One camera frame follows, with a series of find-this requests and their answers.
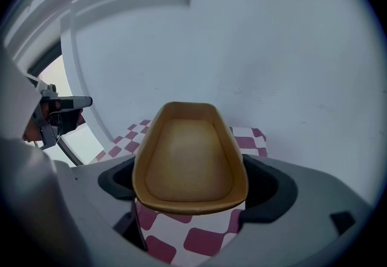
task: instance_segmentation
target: white wall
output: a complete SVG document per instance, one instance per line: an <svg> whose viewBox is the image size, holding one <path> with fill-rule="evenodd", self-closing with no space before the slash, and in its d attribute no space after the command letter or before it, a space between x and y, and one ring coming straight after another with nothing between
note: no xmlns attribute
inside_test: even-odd
<svg viewBox="0 0 387 267"><path fill-rule="evenodd" d="M165 102L210 102L229 125L259 127L270 157L376 201L386 54L363 0L192 0L107 16L76 42L111 136Z"/></svg>

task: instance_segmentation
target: gray surface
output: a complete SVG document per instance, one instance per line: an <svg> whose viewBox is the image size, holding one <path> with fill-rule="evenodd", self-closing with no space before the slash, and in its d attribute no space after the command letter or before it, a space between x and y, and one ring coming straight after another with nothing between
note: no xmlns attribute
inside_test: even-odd
<svg viewBox="0 0 387 267"><path fill-rule="evenodd" d="M334 254L340 254L356 236L371 208L333 176L279 160L255 158L294 178L298 198L274 223L245 224L238 236L203 266L290 266L308 258L313 266L323 266L327 262L324 259L334 259ZM72 168L87 197L111 226L127 211L128 202L101 191L97 178L102 171L123 160ZM349 211L356 224L339 238L329 215L342 211Z"/></svg>
<svg viewBox="0 0 387 267"><path fill-rule="evenodd" d="M168 266L117 234L84 195L69 166L63 162L55 162L55 166L63 199L88 246L93 266Z"/></svg>
<svg viewBox="0 0 387 267"><path fill-rule="evenodd" d="M98 177L104 171L132 157L133 155L127 155L118 159L72 167L71 169L74 177L78 179L77 183L83 193L85 193L89 201L111 227L113 227L124 214L131 212L132 202L113 198L113 196L99 187Z"/></svg>
<svg viewBox="0 0 387 267"><path fill-rule="evenodd" d="M338 239L331 213L350 211L353 215L357 222L346 234L369 215L371 208L333 176L280 160L252 157L291 176L298 186L297 200L272 224L245 224L238 236L208 261L210 266L291 266Z"/></svg>

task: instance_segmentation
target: checkered pattern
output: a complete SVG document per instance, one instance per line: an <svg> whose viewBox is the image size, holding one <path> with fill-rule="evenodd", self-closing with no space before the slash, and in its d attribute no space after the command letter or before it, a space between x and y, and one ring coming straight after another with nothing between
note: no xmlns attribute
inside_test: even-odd
<svg viewBox="0 0 387 267"><path fill-rule="evenodd" d="M91 162L136 154L151 124L132 124ZM266 137L257 128L230 127L243 154L267 156ZM205 216L163 214L136 202L140 227L149 255L168 264L196 267L218 253L238 232L239 206Z"/></svg>
<svg viewBox="0 0 387 267"><path fill-rule="evenodd" d="M121 136L116 137L110 146L99 153L90 163L136 154L151 123L150 120L143 120L139 124L130 125ZM244 127L230 127L230 129L243 154L267 156L266 137L259 129Z"/></svg>

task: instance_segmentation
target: white structure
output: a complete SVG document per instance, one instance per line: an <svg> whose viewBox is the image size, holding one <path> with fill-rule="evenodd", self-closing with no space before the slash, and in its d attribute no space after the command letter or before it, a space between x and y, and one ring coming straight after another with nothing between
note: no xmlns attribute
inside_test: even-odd
<svg viewBox="0 0 387 267"><path fill-rule="evenodd" d="M26 69L59 38L103 146L165 102L210 102L260 128L269 157L377 201L386 51L366 0L34 0L4 39Z"/></svg>

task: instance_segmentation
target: window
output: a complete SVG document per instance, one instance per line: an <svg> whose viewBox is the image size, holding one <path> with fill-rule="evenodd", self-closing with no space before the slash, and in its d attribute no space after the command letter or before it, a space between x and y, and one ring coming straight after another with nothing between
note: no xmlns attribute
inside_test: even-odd
<svg viewBox="0 0 387 267"><path fill-rule="evenodd" d="M35 71L41 71L44 68L42 61L49 63L49 65L41 71L38 78L46 84L55 84L58 96L72 96L73 94L68 85L62 55L58 57L58 53L52 53L52 49L47 54L51 55L51 59L47 58L47 55L45 55L42 57L41 61L35 65L35 68L29 70L29 73L36 75L37 72L34 72L34 69ZM86 122L84 122L74 131L70 131L63 135L59 139L58 144L44 150L44 152L53 160L61 160L68 163L70 166L75 166L90 163L102 150L103 147L93 135Z"/></svg>

